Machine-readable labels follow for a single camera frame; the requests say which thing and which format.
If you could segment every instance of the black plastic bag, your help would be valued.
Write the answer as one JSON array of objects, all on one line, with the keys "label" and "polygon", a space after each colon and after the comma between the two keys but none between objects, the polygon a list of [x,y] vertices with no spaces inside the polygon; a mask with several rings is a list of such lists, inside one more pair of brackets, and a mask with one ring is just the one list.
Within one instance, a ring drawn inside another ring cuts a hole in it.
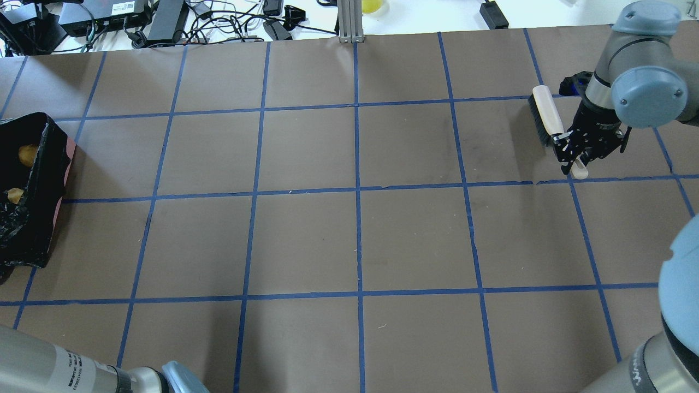
[{"label": "black plastic bag", "polygon": [[[23,145],[38,145],[27,168]],[[0,121],[0,284],[15,266],[45,267],[75,142],[45,113]],[[19,204],[6,190],[24,190]]]}]

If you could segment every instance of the yellow object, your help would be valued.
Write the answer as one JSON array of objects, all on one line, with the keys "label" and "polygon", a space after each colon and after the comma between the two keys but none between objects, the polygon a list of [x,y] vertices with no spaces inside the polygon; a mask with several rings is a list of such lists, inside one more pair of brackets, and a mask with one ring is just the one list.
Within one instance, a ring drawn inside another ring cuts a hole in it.
[{"label": "yellow object", "polygon": [[361,0],[361,13],[371,14],[381,8],[382,0]]},{"label": "yellow object", "polygon": [[7,200],[14,203],[15,205],[20,204],[20,198],[22,198],[22,195],[24,195],[24,190],[21,188],[13,188],[11,190],[7,190]]},{"label": "yellow object", "polygon": [[27,168],[31,168],[34,165],[34,160],[36,158],[36,151],[39,149],[37,145],[24,145],[20,147],[20,162]]}]

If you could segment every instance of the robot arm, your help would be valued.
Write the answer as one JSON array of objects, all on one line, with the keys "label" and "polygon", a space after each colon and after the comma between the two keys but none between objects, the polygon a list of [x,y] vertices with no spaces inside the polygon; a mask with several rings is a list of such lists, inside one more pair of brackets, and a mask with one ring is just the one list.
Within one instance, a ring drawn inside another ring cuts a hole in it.
[{"label": "robot arm", "polygon": [[[627,5],[594,73],[561,83],[560,94],[581,97],[567,132],[552,135],[564,174],[574,169],[577,178],[575,164],[584,169],[619,147],[624,152],[631,127],[672,120],[699,127],[699,64],[675,59],[669,44],[680,20],[679,10],[662,1]],[[626,132],[619,129],[622,122]]]}]

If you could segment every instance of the potato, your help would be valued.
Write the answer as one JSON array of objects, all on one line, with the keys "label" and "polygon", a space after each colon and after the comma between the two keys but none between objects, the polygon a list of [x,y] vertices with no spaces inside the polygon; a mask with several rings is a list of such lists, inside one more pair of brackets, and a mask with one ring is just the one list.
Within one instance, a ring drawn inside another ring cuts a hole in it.
[{"label": "potato", "polygon": [[20,204],[20,198],[22,198],[22,195],[24,195],[24,190],[22,190],[21,188],[13,188],[11,190],[7,190],[7,199],[15,205]]},{"label": "potato", "polygon": [[36,151],[39,149],[37,145],[24,145],[20,147],[20,162],[27,168],[31,168],[34,165],[34,160],[36,158]]}]

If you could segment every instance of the black plug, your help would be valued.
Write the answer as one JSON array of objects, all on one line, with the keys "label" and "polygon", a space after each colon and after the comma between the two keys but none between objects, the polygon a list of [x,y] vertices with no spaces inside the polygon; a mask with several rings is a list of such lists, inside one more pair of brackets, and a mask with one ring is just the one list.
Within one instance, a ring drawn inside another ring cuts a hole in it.
[{"label": "black plug", "polygon": [[486,0],[481,4],[480,13],[490,30],[507,29],[510,25],[495,1]]}]

